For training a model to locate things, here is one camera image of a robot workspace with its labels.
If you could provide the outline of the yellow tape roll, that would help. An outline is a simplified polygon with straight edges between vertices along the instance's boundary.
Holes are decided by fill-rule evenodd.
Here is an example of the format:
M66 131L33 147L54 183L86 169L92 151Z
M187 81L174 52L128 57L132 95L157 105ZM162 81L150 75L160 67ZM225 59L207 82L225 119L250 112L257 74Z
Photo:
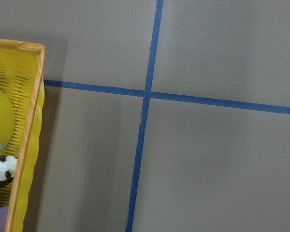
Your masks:
M0 151L10 142L15 130L15 112L9 98L0 91Z

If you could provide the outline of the yellow plastic basket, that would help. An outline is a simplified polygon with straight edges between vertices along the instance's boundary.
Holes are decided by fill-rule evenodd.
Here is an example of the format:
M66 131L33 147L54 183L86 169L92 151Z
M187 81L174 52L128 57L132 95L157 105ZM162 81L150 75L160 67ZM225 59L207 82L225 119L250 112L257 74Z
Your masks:
M23 230L28 208L42 127L44 60L42 44L0 39L0 90L10 98L16 116L16 131L3 154L18 158L16 177L0 196L0 206L9 206L6 232Z

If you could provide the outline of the panda figurine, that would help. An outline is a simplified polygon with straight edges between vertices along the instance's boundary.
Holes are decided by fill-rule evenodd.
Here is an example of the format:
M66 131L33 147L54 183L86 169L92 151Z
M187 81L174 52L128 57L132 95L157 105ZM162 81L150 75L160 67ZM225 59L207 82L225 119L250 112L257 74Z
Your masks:
M14 156L0 156L0 189L14 180L18 159Z

